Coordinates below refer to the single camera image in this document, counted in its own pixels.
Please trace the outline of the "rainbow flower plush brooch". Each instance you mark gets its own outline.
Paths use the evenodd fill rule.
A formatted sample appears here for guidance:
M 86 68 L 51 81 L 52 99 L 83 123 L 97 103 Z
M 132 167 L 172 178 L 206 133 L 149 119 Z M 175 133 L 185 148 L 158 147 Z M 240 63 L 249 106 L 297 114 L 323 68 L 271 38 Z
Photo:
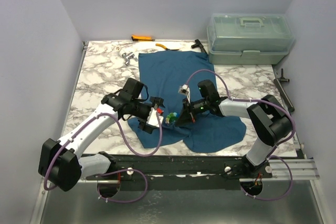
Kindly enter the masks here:
M 166 124 L 172 124 L 174 123 L 175 121 L 177 121 L 177 119 L 179 118 L 179 114 L 177 112 L 172 112 L 172 113 L 169 113 L 166 118 L 165 118 L 165 123 Z

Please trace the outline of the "blue t-shirt garment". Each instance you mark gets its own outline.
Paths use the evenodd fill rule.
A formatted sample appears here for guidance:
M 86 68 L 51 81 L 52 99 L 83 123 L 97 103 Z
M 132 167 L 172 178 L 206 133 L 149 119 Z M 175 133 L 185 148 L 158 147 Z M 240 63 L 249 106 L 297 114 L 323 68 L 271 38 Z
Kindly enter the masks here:
M 147 85 L 143 97 L 160 97 L 165 106 L 163 116 L 180 113 L 184 95 L 179 87 L 188 83 L 191 100 L 201 99 L 197 87 L 200 81 L 209 79 L 216 82 L 214 66 L 209 63 L 205 53 L 193 51 L 158 51 L 139 54 L 140 81 Z M 246 125 L 239 117 L 218 117 L 208 112 L 197 116 L 195 123 L 176 127 L 163 124 L 162 145 L 171 145 L 179 141 L 196 153 L 214 153 L 237 144 L 244 139 Z

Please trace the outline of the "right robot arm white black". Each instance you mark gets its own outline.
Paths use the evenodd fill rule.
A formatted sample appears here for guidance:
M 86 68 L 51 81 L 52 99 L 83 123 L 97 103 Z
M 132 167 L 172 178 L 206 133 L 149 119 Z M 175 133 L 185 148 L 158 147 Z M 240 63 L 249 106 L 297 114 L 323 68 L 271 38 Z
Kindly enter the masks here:
M 178 92 L 186 98 L 183 99 L 182 110 L 175 125 L 194 123 L 196 116 L 206 111 L 219 117 L 237 116 L 250 119 L 257 139 L 241 159 L 241 164 L 236 168 L 232 167 L 231 171 L 237 176 L 255 177 L 280 140 L 294 131 L 293 119 L 273 95 L 259 100 L 233 99 L 228 96 L 221 97 L 213 82 L 208 79 L 199 82 L 197 86 L 202 97 L 197 101 L 190 100 L 187 84 L 180 86 Z

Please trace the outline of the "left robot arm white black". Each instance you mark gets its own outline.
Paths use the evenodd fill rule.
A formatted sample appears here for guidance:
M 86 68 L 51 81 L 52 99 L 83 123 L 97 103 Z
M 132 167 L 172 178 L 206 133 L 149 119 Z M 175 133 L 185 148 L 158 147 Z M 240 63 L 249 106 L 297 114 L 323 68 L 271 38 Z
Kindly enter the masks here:
M 84 157 L 89 145 L 109 126 L 117 124 L 126 115 L 137 118 L 139 128 L 149 134 L 159 129 L 163 136 L 163 116 L 159 108 L 163 99 L 139 96 L 147 86 L 128 78 L 123 88 L 105 95 L 94 112 L 70 133 L 58 140 L 47 139 L 41 148 L 38 173 L 44 177 L 44 189 L 56 187 L 69 191 L 83 177 L 100 174 L 104 179 L 116 175 L 113 159 L 106 153 Z

